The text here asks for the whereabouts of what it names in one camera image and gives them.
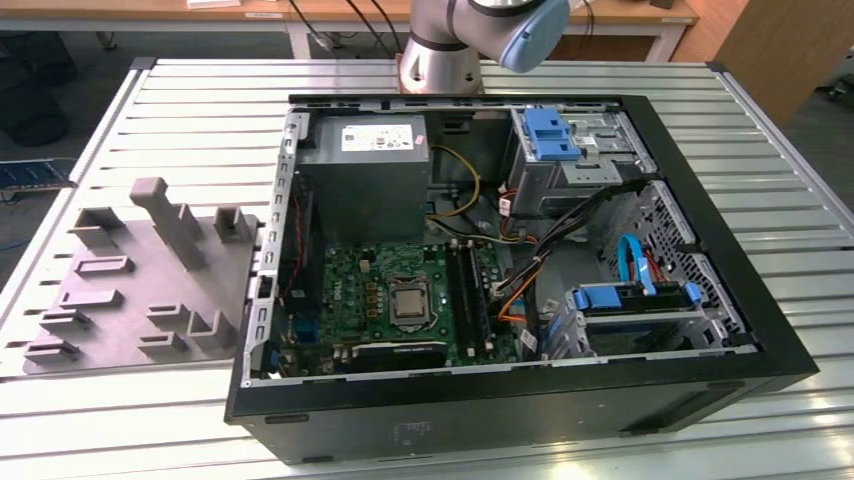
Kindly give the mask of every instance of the aluminum profile table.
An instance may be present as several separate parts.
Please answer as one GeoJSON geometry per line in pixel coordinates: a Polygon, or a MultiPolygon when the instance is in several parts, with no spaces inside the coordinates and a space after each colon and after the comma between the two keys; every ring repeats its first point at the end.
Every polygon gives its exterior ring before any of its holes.
{"type": "MultiPolygon", "coordinates": [[[[58,294],[82,207],[144,213],[138,176],[197,216],[265,214],[291,93],[393,93],[389,61],[159,60],[134,69],[0,296],[0,375],[58,294]]],[[[550,63],[518,76],[485,64],[490,93],[648,95],[814,355],[821,373],[673,434],[289,467],[223,423],[229,362],[0,383],[0,472],[10,479],[692,478],[854,468],[852,214],[726,73],[705,65],[550,63]]],[[[358,432],[341,432],[357,435],[358,432]]]]}

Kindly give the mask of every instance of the red wire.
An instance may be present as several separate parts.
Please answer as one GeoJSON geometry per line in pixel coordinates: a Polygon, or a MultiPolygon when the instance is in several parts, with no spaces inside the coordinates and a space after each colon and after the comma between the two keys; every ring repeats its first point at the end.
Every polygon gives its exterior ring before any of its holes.
{"type": "Polygon", "coordinates": [[[291,288],[294,287],[294,282],[297,281],[297,275],[299,274],[299,270],[303,266],[303,226],[302,226],[301,214],[299,214],[299,202],[297,201],[297,197],[291,197],[291,200],[294,200],[294,212],[295,212],[294,221],[297,222],[297,245],[298,245],[299,256],[297,257],[297,266],[294,267],[294,273],[291,273],[289,286],[282,292],[283,299],[289,298],[289,293],[291,293],[291,288]]]}
{"type": "Polygon", "coordinates": [[[645,252],[644,256],[646,257],[648,261],[650,262],[650,268],[653,269],[653,276],[656,277],[656,281],[657,282],[662,282],[665,275],[662,274],[662,269],[658,266],[658,263],[656,263],[656,258],[653,258],[653,254],[650,252],[645,252]]]}

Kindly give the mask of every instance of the blue latch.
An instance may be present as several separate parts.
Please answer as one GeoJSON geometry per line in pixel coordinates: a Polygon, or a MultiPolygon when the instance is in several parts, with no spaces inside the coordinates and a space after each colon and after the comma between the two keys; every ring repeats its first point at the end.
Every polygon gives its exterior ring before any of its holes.
{"type": "Polygon", "coordinates": [[[612,286],[585,287],[574,293],[575,305],[579,310],[586,310],[587,308],[621,308],[624,306],[617,288],[612,286]]]}
{"type": "Polygon", "coordinates": [[[525,109],[525,131],[534,144],[537,160],[562,161],[582,158],[575,146],[570,126],[554,108],[525,109]]]}
{"type": "Polygon", "coordinates": [[[694,282],[688,282],[682,288],[685,288],[685,293],[688,293],[689,300],[694,305],[704,303],[704,289],[700,288],[700,285],[694,282]]]}

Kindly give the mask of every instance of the wooden desk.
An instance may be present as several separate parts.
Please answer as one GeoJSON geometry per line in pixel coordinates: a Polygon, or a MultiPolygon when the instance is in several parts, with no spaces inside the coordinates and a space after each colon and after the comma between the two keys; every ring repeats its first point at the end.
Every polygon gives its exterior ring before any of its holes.
{"type": "MultiPolygon", "coordinates": [[[[345,0],[297,0],[321,32],[365,32],[345,0]]],[[[410,0],[379,0],[399,31],[409,30],[410,0]]],[[[370,0],[355,0],[378,31],[389,31],[370,0]]],[[[672,10],[646,0],[595,0],[595,34],[654,37],[648,61],[668,61],[698,16],[685,0],[672,10]]],[[[567,35],[582,35],[586,8],[570,17],[567,35]]],[[[0,0],[0,29],[58,31],[278,31],[291,36],[295,58],[310,58],[309,31],[287,0],[243,0],[243,6],[187,10],[185,0],[0,0]]]]}

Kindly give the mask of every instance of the blue object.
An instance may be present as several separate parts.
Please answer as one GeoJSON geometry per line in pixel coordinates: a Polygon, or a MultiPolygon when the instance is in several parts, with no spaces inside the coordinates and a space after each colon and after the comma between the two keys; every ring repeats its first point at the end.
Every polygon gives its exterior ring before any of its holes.
{"type": "Polygon", "coordinates": [[[294,334],[299,343],[318,343],[318,322],[311,318],[294,319],[294,334]]]}
{"type": "Polygon", "coordinates": [[[629,255],[632,250],[632,258],[636,263],[636,281],[644,284],[644,294],[656,295],[656,285],[653,285],[653,274],[650,262],[644,255],[644,247],[638,236],[625,233],[620,237],[620,246],[617,247],[617,266],[620,271],[620,281],[629,282],[629,255]]]}
{"type": "Polygon", "coordinates": [[[68,180],[75,162],[63,159],[0,162],[0,190],[35,191],[76,187],[68,180]]]}
{"type": "Polygon", "coordinates": [[[517,29],[498,64],[517,73],[531,71],[558,45],[569,22],[570,2],[546,0],[517,29]]]}
{"type": "Polygon", "coordinates": [[[590,300],[590,308],[621,308],[624,306],[616,287],[587,287],[585,295],[590,300]]]}
{"type": "Polygon", "coordinates": [[[570,126],[554,108],[525,110],[525,130],[534,144],[537,160],[578,160],[582,150],[573,143],[570,126]]]}
{"type": "Polygon", "coordinates": [[[279,369],[279,352],[275,350],[270,352],[270,366],[274,370],[279,369]]]}
{"type": "Polygon", "coordinates": [[[590,301],[582,290],[573,292],[573,298],[575,299],[575,306],[579,310],[587,310],[590,308],[590,301]]]}
{"type": "Polygon", "coordinates": [[[689,282],[682,288],[685,288],[685,293],[689,295],[689,299],[694,305],[704,303],[704,289],[700,288],[700,285],[694,282],[689,282]]]}

